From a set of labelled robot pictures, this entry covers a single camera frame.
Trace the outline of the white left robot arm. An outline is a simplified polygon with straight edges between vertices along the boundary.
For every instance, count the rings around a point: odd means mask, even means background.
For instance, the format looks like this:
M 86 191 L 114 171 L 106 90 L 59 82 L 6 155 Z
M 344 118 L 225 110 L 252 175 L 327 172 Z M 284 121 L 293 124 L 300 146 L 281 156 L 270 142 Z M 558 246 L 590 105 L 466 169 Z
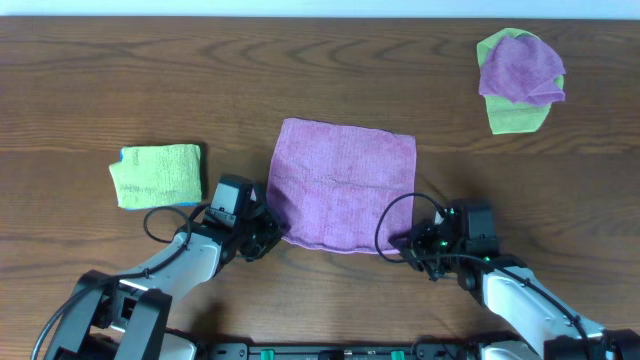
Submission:
M 51 316 L 31 356 L 46 359 L 205 359 L 191 335 L 168 328 L 169 313 L 191 290 L 239 257 L 266 255 L 287 229 L 266 204 L 233 212 L 197 206 L 182 216 L 166 248 L 117 275 L 85 273 Z

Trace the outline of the light green cloth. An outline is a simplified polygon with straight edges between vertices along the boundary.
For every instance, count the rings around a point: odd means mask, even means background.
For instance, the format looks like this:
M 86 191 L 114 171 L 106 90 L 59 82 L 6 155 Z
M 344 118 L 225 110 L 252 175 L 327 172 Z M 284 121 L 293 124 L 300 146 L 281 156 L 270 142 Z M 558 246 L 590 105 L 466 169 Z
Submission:
M 539 38 L 535 34 L 526 30 L 504 28 L 479 42 L 476 46 L 479 71 L 481 66 L 485 63 L 489 52 L 503 37 L 517 37 L 519 35 L 531 35 Z M 556 84 L 559 85 L 563 91 L 564 76 L 555 80 Z M 486 112 L 490 129 L 494 135 L 531 133 L 537 131 L 544 123 L 550 112 L 551 106 L 556 103 L 554 102 L 546 106 L 532 106 L 528 104 L 514 104 L 499 96 L 483 97 L 486 103 Z

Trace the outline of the purple crumpled cloth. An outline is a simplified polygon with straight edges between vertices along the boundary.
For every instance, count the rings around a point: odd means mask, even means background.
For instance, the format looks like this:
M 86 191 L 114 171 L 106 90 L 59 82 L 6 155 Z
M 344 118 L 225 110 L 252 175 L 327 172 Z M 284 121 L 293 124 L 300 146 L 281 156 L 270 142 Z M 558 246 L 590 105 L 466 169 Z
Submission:
M 505 36 L 480 68 L 479 94 L 546 106 L 565 100 L 565 92 L 555 82 L 565 74 L 560 56 L 539 38 Z

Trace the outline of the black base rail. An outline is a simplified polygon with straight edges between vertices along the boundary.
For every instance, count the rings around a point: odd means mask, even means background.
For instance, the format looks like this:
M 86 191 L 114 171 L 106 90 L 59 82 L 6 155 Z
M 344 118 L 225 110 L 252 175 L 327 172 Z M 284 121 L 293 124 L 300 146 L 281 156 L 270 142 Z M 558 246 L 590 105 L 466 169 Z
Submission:
M 160 360 L 540 360 L 520 341 L 456 344 L 436 341 L 404 345 L 248 345 L 219 343 L 210 347 L 166 345 Z

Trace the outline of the pink microfiber cloth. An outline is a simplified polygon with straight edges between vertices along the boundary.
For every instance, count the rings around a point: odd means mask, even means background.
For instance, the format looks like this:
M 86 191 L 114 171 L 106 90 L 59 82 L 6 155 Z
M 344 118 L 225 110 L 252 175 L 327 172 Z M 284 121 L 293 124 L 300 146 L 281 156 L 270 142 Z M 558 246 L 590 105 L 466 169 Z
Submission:
M 289 225 L 285 241 L 340 254 L 395 253 L 411 228 L 417 148 L 410 135 L 284 120 L 272 156 L 269 206 Z

